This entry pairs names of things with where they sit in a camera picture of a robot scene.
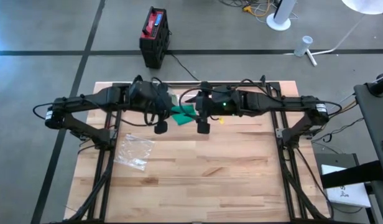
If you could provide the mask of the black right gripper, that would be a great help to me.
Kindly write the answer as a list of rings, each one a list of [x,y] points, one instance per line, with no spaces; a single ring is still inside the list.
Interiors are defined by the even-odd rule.
[[[198,117],[195,114],[182,113],[183,117],[190,119],[196,119],[197,123],[197,133],[199,134],[209,134],[210,133],[210,124],[208,123],[208,117],[210,115],[211,109],[211,100],[210,95],[212,87],[208,82],[201,82],[200,90],[198,94],[188,100],[186,103],[196,103],[196,110],[198,112]]]

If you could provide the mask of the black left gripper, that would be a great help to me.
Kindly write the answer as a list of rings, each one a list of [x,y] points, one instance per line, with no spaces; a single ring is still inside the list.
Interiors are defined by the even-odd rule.
[[[179,120],[179,114],[172,113],[171,111],[173,107],[172,96],[170,93],[168,93],[167,84],[153,83],[153,90],[155,90],[157,94],[157,99],[155,102],[158,103],[157,108],[159,109],[159,119],[154,127],[154,132],[155,134],[163,134],[168,130],[166,119],[171,117],[174,120]]]

